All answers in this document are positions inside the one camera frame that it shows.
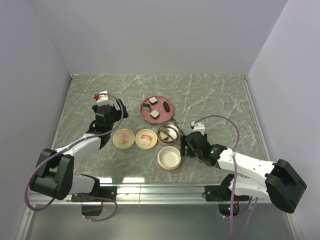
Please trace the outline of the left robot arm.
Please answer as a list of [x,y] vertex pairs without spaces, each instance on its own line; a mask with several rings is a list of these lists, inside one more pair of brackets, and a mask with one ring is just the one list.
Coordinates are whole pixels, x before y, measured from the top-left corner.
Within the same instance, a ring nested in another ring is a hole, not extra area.
[[63,200],[69,195],[74,181],[75,162],[102,149],[110,140],[111,133],[129,116],[122,100],[116,98],[115,101],[119,109],[109,103],[92,106],[95,120],[80,139],[55,150],[44,149],[28,179],[26,189],[57,200]]

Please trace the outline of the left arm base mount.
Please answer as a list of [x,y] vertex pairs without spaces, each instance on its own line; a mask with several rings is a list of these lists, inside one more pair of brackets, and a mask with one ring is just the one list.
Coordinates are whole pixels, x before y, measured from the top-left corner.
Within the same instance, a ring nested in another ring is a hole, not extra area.
[[100,186],[97,190],[91,193],[77,193],[71,195],[71,201],[75,203],[87,202],[106,202],[109,200],[115,201],[117,197],[116,186]]

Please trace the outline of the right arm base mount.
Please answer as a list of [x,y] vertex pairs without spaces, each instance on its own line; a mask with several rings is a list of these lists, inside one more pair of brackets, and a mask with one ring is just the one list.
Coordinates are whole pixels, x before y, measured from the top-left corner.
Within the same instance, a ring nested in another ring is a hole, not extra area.
[[202,197],[207,202],[229,202],[232,191],[227,186],[205,185]]

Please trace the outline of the metal tongs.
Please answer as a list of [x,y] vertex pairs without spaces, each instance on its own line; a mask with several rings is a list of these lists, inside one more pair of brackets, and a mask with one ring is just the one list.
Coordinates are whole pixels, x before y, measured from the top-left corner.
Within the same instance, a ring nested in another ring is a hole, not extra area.
[[184,136],[182,128],[178,124],[175,118],[171,118],[170,121],[163,123],[157,130],[158,140],[164,146],[173,146],[181,144],[181,136]]

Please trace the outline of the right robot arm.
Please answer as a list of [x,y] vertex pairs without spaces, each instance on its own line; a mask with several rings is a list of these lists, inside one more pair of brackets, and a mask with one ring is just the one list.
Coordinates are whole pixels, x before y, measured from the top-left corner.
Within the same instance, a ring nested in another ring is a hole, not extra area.
[[180,155],[196,157],[209,167],[232,171],[220,187],[226,200],[235,196],[250,196],[270,200],[283,212],[295,212],[307,184],[289,162],[256,159],[220,144],[210,144],[207,134],[199,131],[180,138]]

